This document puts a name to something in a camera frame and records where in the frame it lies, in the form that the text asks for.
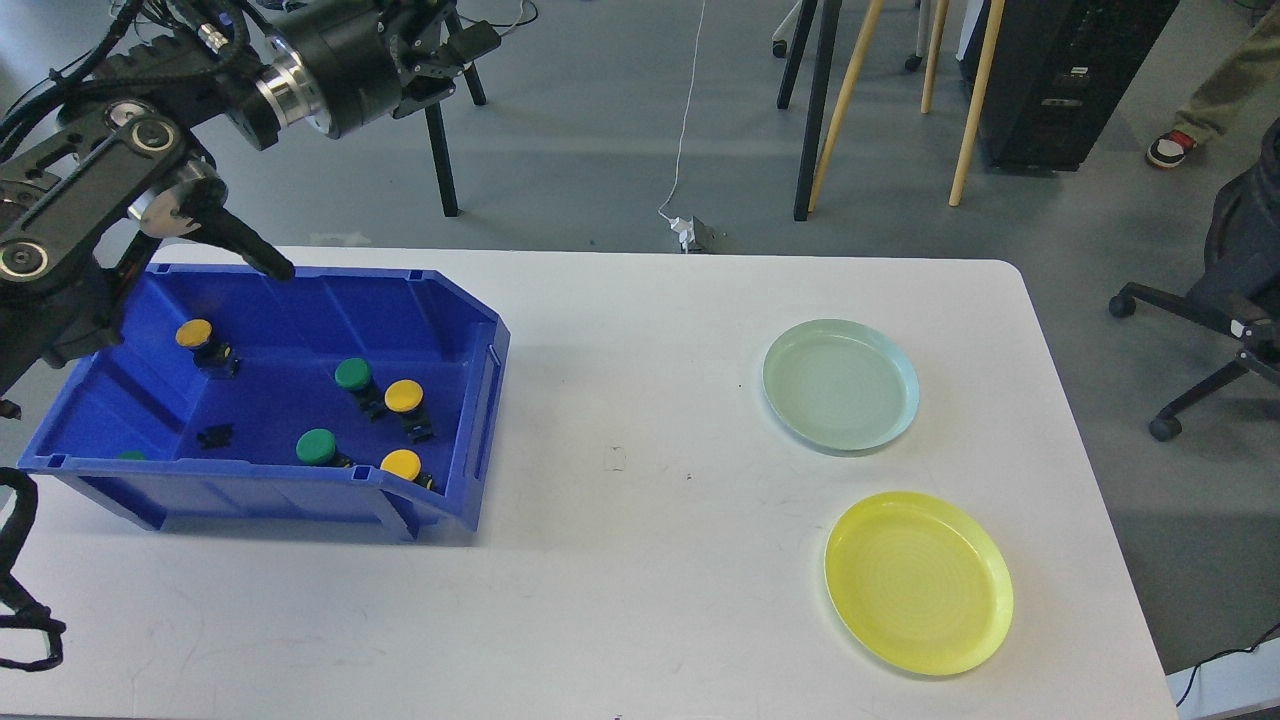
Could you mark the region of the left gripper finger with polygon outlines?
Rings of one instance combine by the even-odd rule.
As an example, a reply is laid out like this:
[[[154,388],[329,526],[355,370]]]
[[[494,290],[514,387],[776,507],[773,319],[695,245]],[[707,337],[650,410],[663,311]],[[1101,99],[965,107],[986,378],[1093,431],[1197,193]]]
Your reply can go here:
[[[399,101],[392,109],[393,119],[404,119],[452,96],[456,85],[452,78],[415,77],[401,88]]]
[[[404,38],[404,69],[411,73],[461,73],[500,46],[497,29],[480,22],[463,27],[460,18],[442,18]]]

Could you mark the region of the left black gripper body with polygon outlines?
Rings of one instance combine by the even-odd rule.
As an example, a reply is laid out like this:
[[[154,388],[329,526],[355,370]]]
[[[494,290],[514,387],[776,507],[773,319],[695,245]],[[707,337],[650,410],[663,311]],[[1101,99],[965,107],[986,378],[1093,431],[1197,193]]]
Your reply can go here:
[[[378,29],[385,8],[384,1],[315,1],[275,23],[276,37],[317,91],[312,123],[325,136],[348,135],[401,104],[399,73]]]

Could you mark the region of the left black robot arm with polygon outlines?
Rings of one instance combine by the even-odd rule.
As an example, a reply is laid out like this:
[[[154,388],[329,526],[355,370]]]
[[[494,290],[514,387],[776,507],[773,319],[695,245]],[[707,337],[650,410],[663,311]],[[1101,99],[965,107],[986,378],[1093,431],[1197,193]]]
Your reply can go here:
[[[227,210],[195,128],[229,119],[255,149],[298,123],[340,138],[424,113],[457,213],[439,102],[504,26],[453,1],[125,1],[102,40],[3,118],[1,383],[122,342],[125,300],[166,238],[294,268]]]

